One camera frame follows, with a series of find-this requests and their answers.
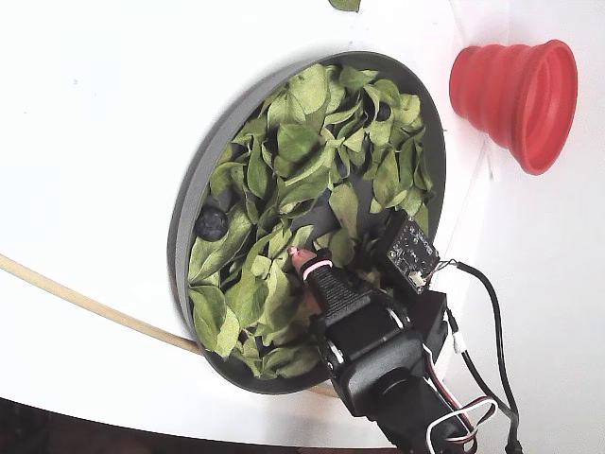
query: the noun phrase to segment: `green leaf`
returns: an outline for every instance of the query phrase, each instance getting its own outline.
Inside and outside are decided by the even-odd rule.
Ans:
[[[377,74],[378,73],[375,71],[370,73],[358,71],[355,68],[345,64],[342,66],[342,71],[340,71],[340,77],[338,80],[351,92],[356,92],[367,83],[372,82]]]
[[[351,174],[351,159],[349,158],[349,152],[347,151],[347,149],[343,146],[343,147],[338,147],[338,157],[340,158],[340,161],[342,161],[342,164],[344,165],[345,168],[345,175],[344,178],[349,178],[349,175]]]
[[[280,194],[278,208],[293,202],[309,201],[319,197],[328,187],[328,169],[320,168],[304,180],[288,186],[284,194]]]
[[[277,130],[279,156],[290,163],[308,158],[319,140],[319,136],[306,125],[282,124]]]
[[[282,253],[292,239],[292,231],[290,229],[283,229],[278,224],[274,230],[277,230],[277,234],[268,243],[268,258],[271,260]]]
[[[260,358],[247,358],[237,349],[232,351],[233,356],[246,364],[255,377],[259,378],[262,374],[263,361]]]
[[[337,66],[328,66],[326,68],[328,75],[328,93],[330,94],[330,102],[326,106],[326,113],[331,114],[340,106],[342,99],[345,97],[345,90],[338,76],[340,75],[340,68]]]
[[[246,339],[246,341],[242,345],[242,353],[246,358],[260,358],[260,355],[258,353],[258,347],[256,346],[256,339],[254,338],[254,336],[251,336]]]
[[[287,178],[294,173],[295,169],[296,165],[294,163],[290,163],[281,156],[275,156],[275,159],[273,160],[273,171],[276,175]]]
[[[223,154],[220,155],[220,158],[218,158],[218,161],[216,162],[216,166],[220,166],[221,164],[228,163],[229,161],[231,161],[232,157],[233,157],[233,145],[229,144],[223,150]]]
[[[252,274],[261,279],[267,278],[269,268],[271,266],[271,260],[263,255],[257,255],[252,262],[251,271]]]
[[[315,173],[325,163],[334,161],[334,149],[328,146],[323,147],[313,154],[301,168],[296,170],[290,178],[285,181],[285,186],[291,186]]]
[[[415,216],[420,210],[423,204],[423,192],[417,187],[410,187],[407,191],[407,196],[399,205],[399,208],[403,208],[410,216]]]
[[[409,138],[399,152],[399,189],[409,189],[414,184],[414,139]]]
[[[318,350],[313,347],[308,347],[298,352],[286,366],[280,367],[276,372],[277,375],[284,378],[292,378],[294,376],[308,374],[315,368],[318,362],[320,362]]]
[[[357,207],[359,201],[351,184],[344,183],[336,186],[332,191],[329,203],[340,226],[346,229],[351,238],[358,238]]]
[[[370,135],[370,140],[377,147],[382,147],[389,142],[390,132],[393,128],[393,115],[385,121],[372,121],[366,128],[366,132]]]
[[[229,230],[219,241],[197,238],[189,259],[189,284],[195,286],[227,265],[248,238],[251,222],[240,203],[228,213]]]
[[[328,232],[325,235],[315,238],[315,241],[313,241],[313,246],[315,247],[315,250],[318,251],[319,249],[328,249],[330,246],[330,240],[336,232],[337,231],[335,230],[334,232]]]
[[[240,328],[239,321],[237,320],[237,317],[233,311],[230,310],[228,306],[225,306],[225,308],[225,322],[220,327],[218,336],[216,336],[215,352],[217,352],[223,358],[228,358],[232,350],[235,348],[237,338],[239,337]]]
[[[261,156],[263,157],[263,161],[267,165],[267,167],[273,169],[273,155],[265,146],[265,144],[261,144]]]
[[[299,227],[296,231],[296,234],[294,234],[294,237],[292,238],[290,246],[294,246],[296,248],[303,248],[306,245],[306,241],[311,235],[311,232],[313,232],[314,228],[314,225],[304,225],[302,227]]]
[[[210,192],[213,197],[217,197],[231,184],[231,170],[233,168],[243,168],[239,163],[223,163],[215,168],[210,177]]]
[[[397,194],[399,175],[395,151],[390,148],[385,159],[376,170],[373,181],[374,197],[383,206],[387,205]]]
[[[328,246],[332,251],[332,261],[339,268],[344,268],[354,257],[354,243],[346,229],[336,231],[330,238]]]
[[[382,205],[374,197],[372,197],[372,202],[370,203],[370,213],[377,214],[380,213],[382,210]]]
[[[215,272],[205,279],[200,279],[196,285],[198,286],[215,286],[220,287],[220,272]]]
[[[309,115],[319,109],[328,95],[328,77],[321,64],[314,64],[294,76],[287,84],[288,91],[301,103]]]
[[[380,93],[380,100],[389,104],[392,110],[400,107],[399,89],[391,80],[377,80],[373,87]]]
[[[261,324],[257,325],[256,331],[262,328]],[[262,333],[263,345],[269,346],[273,342],[274,345],[284,345],[285,343],[292,342],[293,340],[304,335],[307,331],[306,326],[299,323],[291,323],[285,328],[278,331],[272,330],[270,327],[267,328],[266,332]]]
[[[265,197],[268,188],[268,169],[261,156],[261,144],[256,140],[248,163],[247,182],[252,194],[261,199]]]
[[[359,11],[361,0],[330,0],[330,4],[341,11]]]
[[[294,208],[289,209],[285,213],[280,213],[280,220],[282,221],[282,223],[284,223],[285,219],[292,220],[300,218],[301,216],[304,216],[308,212],[310,212],[313,209],[314,205],[315,201],[302,201],[300,203],[296,203]]]
[[[289,281],[280,266],[273,262],[268,279],[268,297],[265,301],[262,322],[275,331],[285,328],[298,309],[298,298],[290,296]]]
[[[208,350],[215,350],[219,327],[225,321],[225,297],[219,288],[199,286],[189,289],[193,301],[194,326],[199,340]]]
[[[278,128],[282,123],[304,124],[303,106],[291,93],[281,93],[267,111],[268,128]]]
[[[420,99],[416,95],[401,95],[400,107],[394,110],[395,122],[408,126],[420,116]]]
[[[360,107],[361,107],[361,102],[358,102],[351,109],[349,109],[347,111],[330,113],[323,120],[323,126],[337,125],[338,123],[347,121],[349,118],[351,118],[354,115],[355,112],[357,112],[359,110]]]
[[[248,120],[242,127],[241,131],[232,140],[239,145],[248,145],[252,137],[259,142],[263,142],[265,134],[267,133],[267,117],[261,115],[258,118]]]
[[[414,219],[416,220],[416,222],[418,222],[420,228],[423,229],[423,232],[428,235],[428,209],[426,208],[426,205],[424,203],[420,206],[418,212],[414,215]]]
[[[374,121],[376,119],[376,116],[378,115],[378,111],[380,110],[380,91],[378,91],[378,89],[373,87],[372,85],[366,85],[365,87],[363,87],[363,89],[372,101],[374,110],[372,121]]]
[[[244,266],[239,282],[225,293],[225,301],[239,320],[240,326],[246,327],[253,325],[263,314],[267,295],[267,283],[256,278]]]

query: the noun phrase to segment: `gray round tray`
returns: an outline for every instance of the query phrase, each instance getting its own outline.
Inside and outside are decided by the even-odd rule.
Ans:
[[[183,179],[170,223],[167,255],[173,294],[180,305],[185,323],[191,333],[193,333],[195,339],[197,339],[197,334],[193,323],[193,305],[189,299],[187,283],[189,254],[195,240],[193,227],[203,202],[202,194],[210,180],[216,161],[252,112],[262,104],[267,96],[292,76],[316,62],[322,64],[348,64],[360,70],[378,70],[380,72],[379,78],[391,79],[401,92],[420,97],[421,115],[426,127],[423,137],[423,149],[427,170],[433,179],[436,193],[435,199],[427,205],[429,236],[431,239],[435,237],[441,216],[445,187],[445,143],[437,108],[420,79],[397,60],[372,52],[345,52],[317,61],[301,61],[300,63],[289,65],[259,81],[227,109],[202,141]],[[361,192],[366,194],[366,197],[363,194],[358,194],[360,198],[360,213],[364,212],[363,207],[366,204],[369,206],[372,196],[372,185],[370,183],[367,184],[367,182],[358,180],[355,184],[363,186],[364,183],[367,187],[365,188],[365,192],[362,187]],[[317,237],[331,230],[334,221],[336,221],[328,212],[329,209],[327,207],[325,209],[314,209],[308,215],[297,219],[297,224],[315,224],[316,229],[314,229],[312,238]],[[384,217],[381,218],[368,214],[365,218],[360,216],[358,222],[360,230],[364,231],[371,228],[375,223],[383,223]],[[229,358],[225,361],[219,355],[203,349],[199,341],[198,344],[208,361],[223,377],[233,384],[252,392],[294,393],[321,383],[327,378],[327,373],[319,365],[309,374],[299,377],[259,380],[239,360]]]

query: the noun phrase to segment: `wire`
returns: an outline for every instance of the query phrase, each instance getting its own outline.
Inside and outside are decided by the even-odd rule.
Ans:
[[[425,344],[423,344],[423,348],[426,352],[426,364],[428,366],[428,374],[430,375],[431,381],[435,385],[435,388],[437,389],[438,393],[441,395],[441,397],[443,397],[443,400],[445,400],[449,404],[452,410],[461,409],[462,405],[458,402],[454,394],[447,388],[445,383],[443,383],[437,375],[437,371],[435,370],[435,361],[433,360],[433,352]],[[466,427],[468,434],[471,434],[475,430],[475,428],[473,427],[473,424],[469,420],[468,416],[463,413],[460,419],[462,419],[462,423]]]
[[[477,426],[479,426],[480,424],[485,423],[485,422],[489,421],[490,419],[492,419],[492,417],[495,415],[495,411],[498,408],[498,404],[491,397],[487,397],[487,396],[480,397],[475,402],[471,402],[470,404],[468,404],[467,406],[465,406],[459,410],[454,410],[451,413],[447,413],[447,414],[443,415],[441,418],[438,418],[435,421],[433,421],[431,424],[429,424],[428,428],[426,428],[426,447],[428,448],[428,452],[430,454],[435,454],[435,448],[433,447],[433,442],[431,441],[431,433],[436,426],[441,424],[443,421],[446,421],[455,416],[465,414],[468,411],[478,409],[479,407],[482,407],[484,405],[491,405],[492,408],[481,418],[481,420],[477,424]]]
[[[481,271],[477,270],[476,268],[471,267],[470,265],[466,265],[462,262],[458,262],[456,264],[456,266],[459,270],[468,272],[469,274],[471,274],[475,278],[477,278],[481,282],[481,284],[483,284],[485,289],[488,291],[488,294],[490,295],[490,300],[492,301],[492,309],[493,309],[493,321],[495,324],[495,347],[496,347],[496,354],[497,354],[497,358],[498,358],[498,372],[500,373],[500,380],[502,381],[502,387],[504,388],[504,394],[506,395],[507,400],[509,401],[509,407],[510,407],[510,413],[511,413],[510,429],[509,429],[509,444],[511,444],[513,442],[518,443],[517,435],[518,435],[518,428],[519,428],[519,409],[517,407],[517,402],[515,401],[514,395],[512,394],[512,389],[510,388],[509,376],[507,374],[506,363],[504,360],[502,317],[500,314],[500,304],[498,303],[498,297],[495,294],[495,290],[493,289],[492,283],[486,277],[486,275],[483,274]],[[467,367],[469,368],[471,375],[477,382],[477,385],[479,385],[479,387],[484,391],[484,393],[486,393],[486,394],[490,395],[492,398],[494,398],[495,393],[487,386],[485,381],[481,378],[481,375],[479,374],[478,370],[476,369],[475,365],[473,364],[471,357],[468,355],[468,352],[466,353],[466,355],[463,355],[463,357],[466,357],[466,358],[464,358],[464,362],[466,363]]]

